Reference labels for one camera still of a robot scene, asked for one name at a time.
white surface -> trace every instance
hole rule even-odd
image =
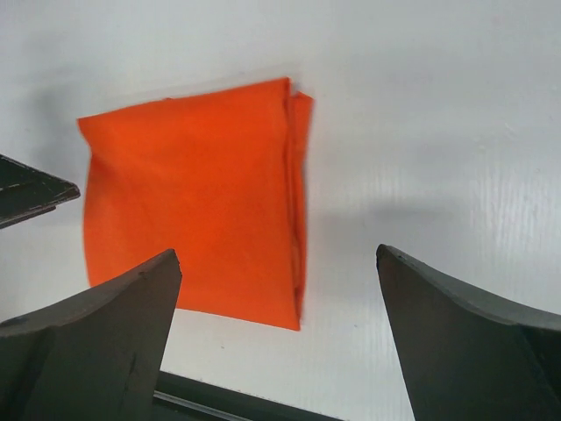
[[[561,312],[558,0],[0,4],[0,150],[81,186],[76,117],[284,74],[317,100],[302,331],[177,311],[164,369],[411,420],[381,242]],[[0,318],[86,288],[81,211],[0,232]]]

folded orange fabric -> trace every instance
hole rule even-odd
[[[172,247],[178,308],[299,330],[311,108],[284,78],[78,119],[90,284]]]

orange cloth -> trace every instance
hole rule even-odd
[[[284,78],[78,119],[90,284],[172,247],[178,308],[299,330],[311,108]]]

table surface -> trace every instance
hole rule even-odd
[[[162,368],[409,421],[379,243],[561,313],[560,13],[557,0],[0,0],[0,153],[83,191],[75,118],[293,77],[316,99],[302,331],[178,310]],[[75,201],[0,232],[0,319],[87,288],[81,220]]]

black plastic part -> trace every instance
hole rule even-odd
[[[79,196],[73,183],[0,155],[0,229],[53,211]]]
[[[206,407],[233,417],[228,418],[226,415],[224,417],[208,417],[208,414],[199,411],[198,416],[200,418],[189,418],[189,416],[193,417],[195,413],[189,412],[190,408],[184,406],[186,418],[183,419],[213,420],[242,418],[252,421],[337,421],[335,418],[325,415],[300,410],[255,396],[244,395],[233,390],[222,389],[165,372],[160,372],[158,383],[156,384],[154,405],[162,404],[161,399],[157,397],[159,393],[172,396],[178,400],[184,400],[195,407]],[[181,406],[175,406],[175,410],[181,412]]]
[[[180,285],[168,250],[0,324],[0,419],[150,419]]]
[[[561,317],[380,246],[378,271],[417,421],[561,419]]]
[[[151,421],[224,421],[224,417],[214,417],[176,403],[154,398]]]

